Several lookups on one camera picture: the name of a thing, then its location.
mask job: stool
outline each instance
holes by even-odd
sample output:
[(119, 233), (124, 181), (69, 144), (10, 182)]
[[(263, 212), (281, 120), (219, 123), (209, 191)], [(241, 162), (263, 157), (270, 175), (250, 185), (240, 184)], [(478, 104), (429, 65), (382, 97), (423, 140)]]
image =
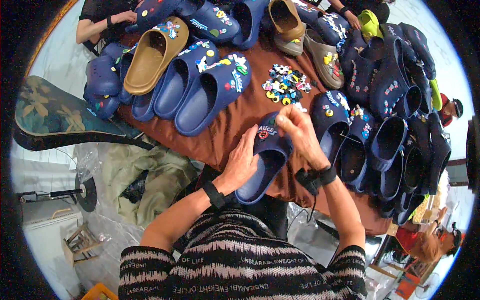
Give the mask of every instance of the stool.
[(63, 239), (62, 249), (67, 262), (75, 266), (77, 263), (97, 258), (98, 255), (95, 255), (92, 249), (101, 244), (102, 242), (98, 241), (88, 229), (88, 222), (85, 222), (68, 240)]

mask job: orange crate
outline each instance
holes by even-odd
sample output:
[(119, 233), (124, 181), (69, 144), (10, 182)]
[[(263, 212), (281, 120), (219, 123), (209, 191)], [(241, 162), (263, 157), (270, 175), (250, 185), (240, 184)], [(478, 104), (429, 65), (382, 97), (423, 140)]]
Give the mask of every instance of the orange crate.
[(82, 300), (102, 300), (100, 296), (104, 294), (111, 300), (119, 300), (117, 295), (112, 293), (103, 283), (97, 283), (88, 293), (82, 298)]

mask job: brown clog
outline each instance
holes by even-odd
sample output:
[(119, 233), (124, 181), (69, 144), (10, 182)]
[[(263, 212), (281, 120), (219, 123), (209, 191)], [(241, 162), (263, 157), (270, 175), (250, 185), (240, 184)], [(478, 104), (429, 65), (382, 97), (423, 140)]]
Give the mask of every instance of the brown clog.
[(305, 28), (292, 0), (272, 0), (268, 4), (268, 12), (284, 41), (297, 39), (305, 33)]
[(345, 82), (335, 46), (326, 45), (313, 29), (305, 31), (304, 45), (312, 54), (313, 63), (322, 81), (337, 90)]
[(132, 95), (144, 95), (154, 89), (172, 59), (187, 43), (188, 27), (177, 17), (147, 30), (136, 47), (123, 87)]

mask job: lime green clog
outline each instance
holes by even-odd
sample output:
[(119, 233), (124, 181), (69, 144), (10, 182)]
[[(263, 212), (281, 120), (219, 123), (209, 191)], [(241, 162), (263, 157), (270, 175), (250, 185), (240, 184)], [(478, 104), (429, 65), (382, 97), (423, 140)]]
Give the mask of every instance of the lime green clog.
[(363, 10), (358, 16), (358, 20), (361, 24), (360, 30), (366, 43), (368, 43), (372, 36), (384, 37), (380, 31), (380, 24), (378, 23), (377, 16), (370, 10)]
[(432, 107), (437, 111), (440, 111), (443, 104), (436, 79), (430, 80), (430, 88), (432, 88)]

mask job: brown tablecloth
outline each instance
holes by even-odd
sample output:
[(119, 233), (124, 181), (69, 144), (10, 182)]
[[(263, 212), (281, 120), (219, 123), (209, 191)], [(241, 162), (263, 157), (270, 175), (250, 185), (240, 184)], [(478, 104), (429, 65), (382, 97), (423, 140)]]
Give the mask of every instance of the brown tablecloth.
[[(139, 122), (132, 117), (130, 106), (121, 107), (119, 109), (120, 115), (128, 123), (166, 147), (209, 164), (217, 170), (222, 170), (228, 161), (229, 153), (236, 147), (241, 135), (249, 127), (259, 124), (266, 114), (283, 108), (281, 102), (274, 103), (268, 99), (262, 89), (262, 84), (270, 78), (268, 70), (274, 64), (291, 66), (293, 70), (298, 70), (307, 75), (307, 82), (315, 80), (318, 83), (318, 88), (314, 87), (310, 93), (307, 94), (302, 91), (303, 99), (301, 103), (309, 111), (313, 97), (326, 91), (314, 70), (309, 54), (304, 52), (297, 58), (288, 56), (276, 49), (271, 38), (261, 36), (260, 39), (253, 48), (242, 52), (251, 66), (248, 71), (252, 73), (252, 80), (248, 88), (244, 89), (237, 101), (220, 112), (209, 128), (205, 129), (200, 135), (195, 137), (182, 136), (175, 129), (172, 121), (161, 120), (158, 117), (154, 117), (149, 122)], [(219, 51), (220, 57), (223, 57), (231, 51), (238, 50), (223, 47)], [(305, 159), (294, 151), (287, 165), (270, 185), (267, 194), (283, 201), (293, 201), (302, 207), (312, 207), (313, 196), (294, 179), (294, 174), (300, 168), (305, 167), (307, 167)], [(360, 212), (367, 234), (386, 233), (390, 220), (380, 218), (376, 211), (369, 207), (368, 196), (351, 194)], [(323, 214), (330, 215), (323, 190), (317, 196), (315, 209)]]

